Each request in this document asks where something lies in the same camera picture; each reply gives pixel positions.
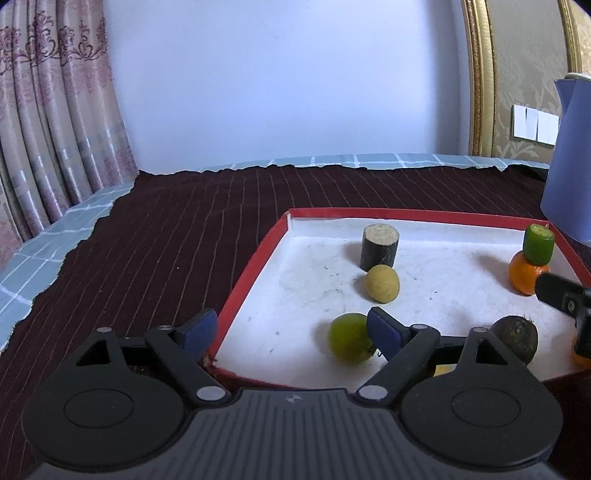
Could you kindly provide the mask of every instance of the curtain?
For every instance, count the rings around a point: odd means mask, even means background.
[[[70,206],[137,174],[102,0],[9,1],[0,10],[0,271]]]

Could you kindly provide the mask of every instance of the light switch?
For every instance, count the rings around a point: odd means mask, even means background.
[[[559,118],[558,115],[550,115],[548,126],[548,143],[556,145],[556,138],[558,137]]]
[[[538,111],[535,108],[525,109],[525,138],[535,140],[538,136]]]
[[[550,144],[550,114],[538,112],[538,137],[540,143]]]
[[[525,138],[525,107],[513,105],[513,136]]]

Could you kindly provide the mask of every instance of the dark cylinder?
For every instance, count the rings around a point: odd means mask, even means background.
[[[361,243],[361,269],[368,272],[376,265],[393,267],[399,239],[400,234],[393,226],[385,223],[367,226]]]

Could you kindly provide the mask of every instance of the wall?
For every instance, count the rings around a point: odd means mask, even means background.
[[[457,153],[449,1],[105,0],[115,86],[140,169]]]
[[[498,72],[493,156],[550,163],[553,148],[512,137],[512,106],[560,115],[554,85],[567,73],[557,0],[488,0]]]

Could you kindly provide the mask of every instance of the blue jug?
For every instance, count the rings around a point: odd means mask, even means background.
[[[591,76],[556,81],[562,120],[541,210],[559,230],[591,247]]]

